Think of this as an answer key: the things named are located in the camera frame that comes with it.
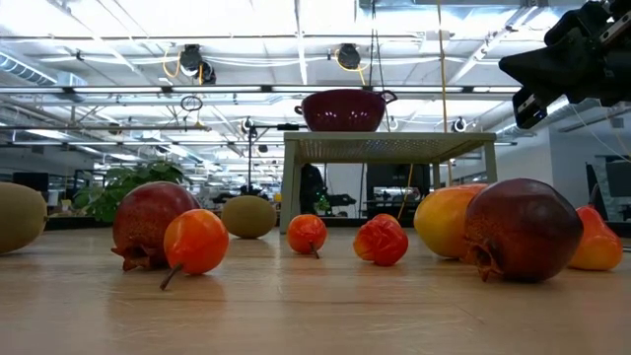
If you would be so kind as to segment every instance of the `green plant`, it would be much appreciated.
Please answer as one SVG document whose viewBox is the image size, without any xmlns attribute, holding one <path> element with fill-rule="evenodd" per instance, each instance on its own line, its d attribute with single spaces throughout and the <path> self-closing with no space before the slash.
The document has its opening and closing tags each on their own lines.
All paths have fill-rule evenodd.
<svg viewBox="0 0 631 355">
<path fill-rule="evenodd" d="M 107 184 L 86 186 L 75 194 L 74 207 L 86 209 L 86 214 L 99 221 L 113 222 L 116 208 L 132 189 L 154 181 L 192 183 L 175 163 L 154 162 L 133 168 L 114 168 L 105 175 Z"/>
</svg>

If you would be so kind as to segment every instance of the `metal table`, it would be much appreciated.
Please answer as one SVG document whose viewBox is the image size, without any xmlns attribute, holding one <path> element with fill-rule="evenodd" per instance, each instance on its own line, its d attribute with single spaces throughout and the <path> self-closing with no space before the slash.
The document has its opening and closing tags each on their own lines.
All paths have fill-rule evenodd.
<svg viewBox="0 0 631 355">
<path fill-rule="evenodd" d="M 483 147 L 487 179 L 495 182 L 495 139 L 495 133 L 286 132 L 280 232 L 300 214 L 305 163 L 432 164 L 439 188 L 440 163 Z"/>
</svg>

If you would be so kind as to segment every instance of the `ceiling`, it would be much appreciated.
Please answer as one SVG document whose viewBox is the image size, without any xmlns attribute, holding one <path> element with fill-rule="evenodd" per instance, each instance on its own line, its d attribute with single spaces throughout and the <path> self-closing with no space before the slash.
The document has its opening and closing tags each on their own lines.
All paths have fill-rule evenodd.
<svg viewBox="0 0 631 355">
<path fill-rule="evenodd" d="M 499 70 L 498 60 L 544 46 L 545 32 L 583 2 L 444 0 L 439 25 L 436 3 L 424 0 L 377 1 L 375 16 L 370 1 L 365 0 L 0 0 L 0 51 L 58 84 L 72 73 L 89 86 L 196 85 L 181 72 L 170 77 L 165 67 L 173 74 L 177 53 L 185 44 L 197 43 L 213 66 L 218 85 L 440 86 L 442 35 L 448 85 L 516 87 Z M 523 7 L 526 4 L 540 7 Z M 379 43 L 372 28 L 379 34 Z M 336 62 L 335 51 L 341 43 L 356 44 L 361 67 L 366 67 L 363 79 L 359 72 L 342 70 Z M 0 84 L 34 83 L 0 72 Z M 197 112 L 188 117 L 187 124 L 199 120 L 212 130 L 164 131 L 159 137 L 239 140 L 245 117 L 258 123 L 303 123 L 293 107 L 305 96 L 202 95 L 204 107 L 198 117 Z M 447 119 L 463 117 L 475 122 L 475 129 L 492 129 L 512 116 L 510 96 L 450 97 Z M 107 94 L 88 96 L 82 103 L 41 95 L 12 96 L 11 100 L 59 118 L 36 117 L 37 124 L 70 122 L 71 107 L 75 119 L 82 117 L 81 124 L 90 125 L 119 122 L 157 130 L 174 120 L 183 124 L 185 116 L 182 112 L 175 119 L 169 108 L 179 110 L 179 96 L 170 101 L 155 95 Z M 128 104 L 118 106 L 121 101 Z M 406 96 L 389 105 L 388 114 L 397 131 L 442 129 L 440 95 L 422 100 Z M 15 123 L 7 115 L 0 115 L 0 121 Z M 129 132 L 79 134 L 87 140 L 139 139 L 137 133 Z M 261 138 L 261 142 L 280 140 L 282 133 L 272 130 Z M 226 147 L 185 149 L 210 163 L 238 158 Z M 257 155 L 282 157 L 282 146 L 270 146 L 268 153 Z"/>
</svg>

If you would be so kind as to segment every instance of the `wooden table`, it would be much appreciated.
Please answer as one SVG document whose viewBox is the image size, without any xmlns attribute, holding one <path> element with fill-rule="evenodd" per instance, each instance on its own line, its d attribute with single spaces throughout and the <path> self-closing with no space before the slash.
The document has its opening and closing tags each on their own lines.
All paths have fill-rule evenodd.
<svg viewBox="0 0 631 355">
<path fill-rule="evenodd" d="M 495 182 L 495 139 L 495 133 L 285 132 L 280 232 L 300 214 L 304 163 L 431 164 L 438 189 L 442 162 L 482 147 L 487 181 Z"/>
<path fill-rule="evenodd" d="M 207 276 L 120 270 L 109 230 L 47 233 L 0 256 L 0 354 L 629 354 L 631 256 L 615 272 L 480 281 L 413 231 L 400 264 L 359 260 L 355 229 L 322 259 L 274 231 L 233 239 Z"/>
</svg>

